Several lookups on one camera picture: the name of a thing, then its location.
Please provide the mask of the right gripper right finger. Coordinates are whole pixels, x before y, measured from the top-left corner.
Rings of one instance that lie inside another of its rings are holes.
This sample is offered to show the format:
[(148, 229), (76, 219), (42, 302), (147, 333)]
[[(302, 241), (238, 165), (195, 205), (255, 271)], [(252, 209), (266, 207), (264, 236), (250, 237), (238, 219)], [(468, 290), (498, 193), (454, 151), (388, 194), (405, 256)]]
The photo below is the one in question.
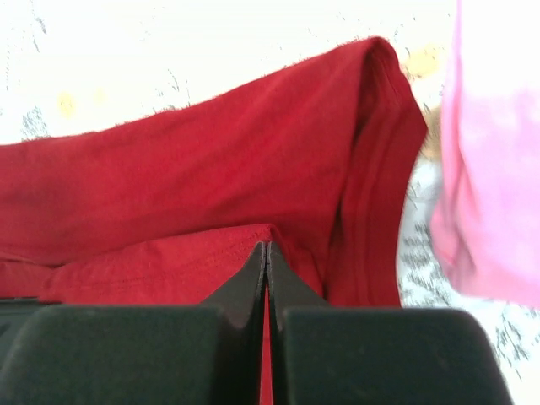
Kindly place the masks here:
[(330, 306), (267, 247), (277, 404), (508, 405), (489, 340), (453, 309)]

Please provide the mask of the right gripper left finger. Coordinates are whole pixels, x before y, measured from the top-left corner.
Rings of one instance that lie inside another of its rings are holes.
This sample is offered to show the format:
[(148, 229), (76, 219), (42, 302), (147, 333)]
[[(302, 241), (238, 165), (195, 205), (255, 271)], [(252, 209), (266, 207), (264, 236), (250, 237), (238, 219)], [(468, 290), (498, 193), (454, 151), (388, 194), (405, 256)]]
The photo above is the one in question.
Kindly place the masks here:
[(1, 303), (4, 404), (256, 404), (266, 247), (192, 306)]

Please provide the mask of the red t shirt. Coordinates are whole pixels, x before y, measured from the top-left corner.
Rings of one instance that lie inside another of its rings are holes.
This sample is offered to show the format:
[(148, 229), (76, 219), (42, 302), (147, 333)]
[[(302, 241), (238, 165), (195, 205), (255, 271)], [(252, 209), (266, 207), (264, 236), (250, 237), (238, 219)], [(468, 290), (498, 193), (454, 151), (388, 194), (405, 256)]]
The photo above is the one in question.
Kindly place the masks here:
[(426, 126), (373, 37), (102, 132), (1, 149), (1, 303), (192, 306), (267, 247), (330, 306), (399, 304), (397, 234)]

